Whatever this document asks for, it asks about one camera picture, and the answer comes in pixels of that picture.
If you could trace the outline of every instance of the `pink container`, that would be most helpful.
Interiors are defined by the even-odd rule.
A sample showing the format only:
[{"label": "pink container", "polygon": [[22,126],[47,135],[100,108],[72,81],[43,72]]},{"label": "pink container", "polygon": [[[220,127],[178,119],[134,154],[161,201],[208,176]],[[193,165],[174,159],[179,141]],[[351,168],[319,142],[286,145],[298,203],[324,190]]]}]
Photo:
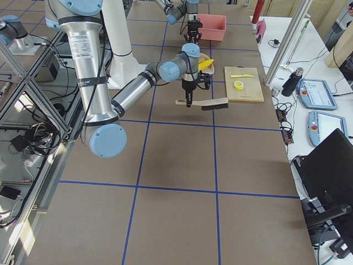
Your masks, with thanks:
[{"label": "pink container", "polygon": [[203,27],[199,29],[202,33],[201,40],[222,41],[226,33],[225,15],[199,14]]}]

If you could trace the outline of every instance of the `black bottle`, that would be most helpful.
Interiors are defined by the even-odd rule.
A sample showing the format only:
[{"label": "black bottle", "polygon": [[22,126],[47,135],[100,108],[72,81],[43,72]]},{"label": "black bottle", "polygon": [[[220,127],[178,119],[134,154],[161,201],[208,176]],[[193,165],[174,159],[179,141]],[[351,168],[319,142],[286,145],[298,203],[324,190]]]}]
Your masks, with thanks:
[{"label": "black bottle", "polygon": [[285,97],[289,97],[294,89],[296,89],[298,82],[300,79],[303,77],[303,72],[304,69],[301,67],[298,67],[290,76],[289,79],[284,83],[283,90],[282,90],[282,95]]}]

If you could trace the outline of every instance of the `brush bristles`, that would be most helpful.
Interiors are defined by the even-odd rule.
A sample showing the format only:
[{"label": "brush bristles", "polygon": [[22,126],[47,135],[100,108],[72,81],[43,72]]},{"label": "brush bristles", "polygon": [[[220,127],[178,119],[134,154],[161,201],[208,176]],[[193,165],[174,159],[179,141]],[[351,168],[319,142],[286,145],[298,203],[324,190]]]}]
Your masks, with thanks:
[{"label": "brush bristles", "polygon": [[215,110],[215,109],[228,109],[228,103],[211,105],[211,106],[201,106],[201,110]]}]

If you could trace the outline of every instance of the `blue and white device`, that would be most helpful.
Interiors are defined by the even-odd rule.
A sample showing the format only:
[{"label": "blue and white device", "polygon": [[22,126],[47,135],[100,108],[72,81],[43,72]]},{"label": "blue and white device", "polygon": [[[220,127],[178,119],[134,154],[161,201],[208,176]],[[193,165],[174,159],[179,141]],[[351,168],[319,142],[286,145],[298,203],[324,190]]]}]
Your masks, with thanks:
[{"label": "blue and white device", "polygon": [[348,138],[346,119],[323,112],[311,112],[309,116],[309,137],[314,146],[318,146],[336,128]]},{"label": "blue and white device", "polygon": [[298,90],[303,104],[308,109],[338,109],[325,80],[303,79],[298,84]]}]

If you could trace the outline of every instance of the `light blue joint cover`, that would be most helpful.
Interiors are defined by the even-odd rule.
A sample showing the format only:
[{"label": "light blue joint cover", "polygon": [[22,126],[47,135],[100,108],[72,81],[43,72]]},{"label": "light blue joint cover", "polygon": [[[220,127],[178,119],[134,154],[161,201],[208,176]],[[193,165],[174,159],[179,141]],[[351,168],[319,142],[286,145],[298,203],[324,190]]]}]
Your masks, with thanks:
[{"label": "light blue joint cover", "polygon": [[4,43],[5,46],[9,45],[11,43],[11,39],[9,39],[8,37],[6,37],[6,36],[4,36],[2,34],[0,34],[0,41],[2,43]]},{"label": "light blue joint cover", "polygon": [[176,22],[177,22],[177,19],[172,16],[171,14],[168,14],[167,15],[167,21],[171,24],[171,25],[174,25]]},{"label": "light blue joint cover", "polygon": [[106,124],[94,131],[89,148],[102,158],[112,158],[120,154],[127,143],[126,131],[119,124]]},{"label": "light blue joint cover", "polygon": [[46,25],[48,26],[48,28],[61,30],[60,25],[57,21],[53,21],[49,18],[45,18],[45,21],[46,21]]},{"label": "light blue joint cover", "polygon": [[188,56],[199,58],[200,57],[200,47],[194,43],[186,43],[181,48],[183,52],[185,52]]},{"label": "light blue joint cover", "polygon": [[15,15],[4,15],[0,19],[4,22],[21,22],[21,20]]},{"label": "light blue joint cover", "polygon": [[102,7],[103,0],[60,0],[71,12],[79,15],[96,15]]},{"label": "light blue joint cover", "polygon": [[158,69],[158,73],[166,82],[174,81],[180,76],[179,67],[173,62],[165,62],[162,64]]}]

